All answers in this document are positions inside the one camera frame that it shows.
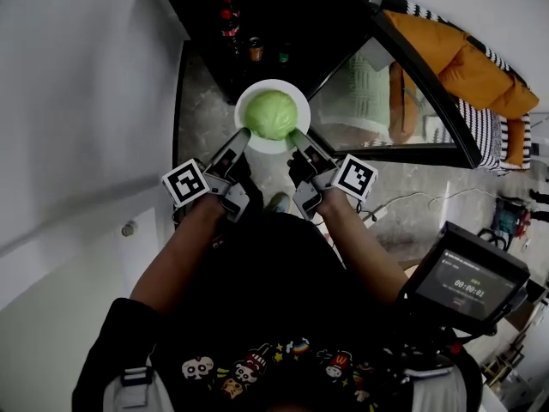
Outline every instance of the shoe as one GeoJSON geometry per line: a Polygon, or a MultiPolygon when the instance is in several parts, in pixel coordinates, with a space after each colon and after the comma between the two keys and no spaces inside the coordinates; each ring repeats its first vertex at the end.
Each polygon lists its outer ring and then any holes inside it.
{"type": "Polygon", "coordinates": [[[277,192],[271,201],[268,202],[265,212],[274,212],[276,214],[287,214],[290,210],[290,196],[285,192],[277,192]]]}

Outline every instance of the hand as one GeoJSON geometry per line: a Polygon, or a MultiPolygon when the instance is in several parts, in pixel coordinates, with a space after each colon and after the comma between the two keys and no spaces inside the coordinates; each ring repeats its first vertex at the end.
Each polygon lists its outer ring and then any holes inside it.
{"type": "Polygon", "coordinates": [[[199,212],[202,215],[215,219],[221,218],[226,213],[225,208],[221,205],[219,196],[215,194],[204,194],[198,198],[191,212],[199,212]]]}
{"type": "Polygon", "coordinates": [[[347,200],[347,195],[339,188],[329,188],[323,192],[323,200],[317,207],[317,212],[322,218],[327,218],[334,213],[354,212],[347,200]]]}

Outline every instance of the orange jacket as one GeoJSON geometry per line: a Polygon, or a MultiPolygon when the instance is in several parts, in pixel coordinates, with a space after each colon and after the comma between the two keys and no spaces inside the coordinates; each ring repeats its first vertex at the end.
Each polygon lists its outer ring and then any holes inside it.
{"type": "Polygon", "coordinates": [[[540,100],[467,41],[468,33],[413,15],[384,14],[406,37],[449,93],[477,110],[489,108],[507,119],[520,119],[540,100]]]}
{"type": "MultiPolygon", "coordinates": [[[[467,41],[468,33],[413,15],[385,10],[384,14],[404,35],[443,84],[454,96],[477,110],[488,108],[509,119],[507,163],[521,166],[525,126],[522,116],[535,108],[540,100],[516,76],[506,73],[482,51],[467,41]]],[[[402,72],[393,64],[392,71],[402,72]]],[[[391,80],[391,128],[395,143],[404,143],[412,135],[417,111],[402,88],[393,87],[391,80]]],[[[409,90],[415,84],[404,74],[401,80],[409,90]]]]}

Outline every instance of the bottle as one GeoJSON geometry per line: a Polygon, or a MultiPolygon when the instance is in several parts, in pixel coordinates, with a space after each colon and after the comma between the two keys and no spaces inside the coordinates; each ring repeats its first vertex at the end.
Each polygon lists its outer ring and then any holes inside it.
{"type": "Polygon", "coordinates": [[[281,67],[286,67],[290,61],[292,43],[283,43],[278,53],[278,62],[281,67]]]}
{"type": "Polygon", "coordinates": [[[259,37],[251,37],[248,40],[248,53],[250,61],[258,63],[263,59],[263,42],[259,37]]]}
{"type": "Polygon", "coordinates": [[[238,17],[235,17],[228,8],[222,9],[220,15],[221,35],[225,40],[226,48],[235,58],[240,58],[241,45],[238,35],[240,32],[240,24],[238,23],[238,17]]]}
{"type": "Polygon", "coordinates": [[[235,0],[223,0],[223,9],[229,9],[232,12],[232,16],[240,17],[240,7],[235,0]]]}

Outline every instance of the power cord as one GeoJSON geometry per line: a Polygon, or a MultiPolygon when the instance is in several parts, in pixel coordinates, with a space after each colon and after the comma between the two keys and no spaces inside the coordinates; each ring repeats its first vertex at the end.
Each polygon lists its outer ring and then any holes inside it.
{"type": "MultiPolygon", "coordinates": [[[[396,202],[400,202],[401,200],[406,200],[408,198],[412,198],[412,197],[415,197],[415,196],[425,196],[425,197],[428,197],[431,199],[431,201],[427,204],[427,208],[429,210],[431,210],[431,205],[433,203],[435,203],[436,201],[438,200],[450,200],[451,198],[453,197],[456,197],[456,196],[459,196],[461,194],[465,194],[467,192],[473,192],[473,191],[477,191],[477,192],[482,192],[483,194],[486,194],[490,197],[494,197],[494,198],[498,198],[497,195],[494,195],[494,194],[491,194],[490,192],[487,192],[487,191],[482,191],[481,189],[478,189],[478,188],[471,188],[471,189],[466,189],[466,190],[463,190],[463,191],[459,191],[459,192],[456,192],[455,194],[452,194],[450,196],[447,196],[447,197],[434,197],[432,196],[431,194],[427,194],[426,192],[413,192],[412,194],[408,194],[406,196],[401,196],[401,197],[395,197],[395,198],[392,198],[391,200],[389,200],[386,204],[382,205],[379,207],[379,209],[382,209],[382,208],[388,208],[391,204],[393,203],[396,203],[396,202]]],[[[374,212],[371,212],[371,211],[364,211],[364,212],[369,212],[369,215],[367,215],[366,217],[364,217],[362,219],[362,221],[366,220],[367,218],[370,217],[371,214],[373,214],[374,212]]]]}

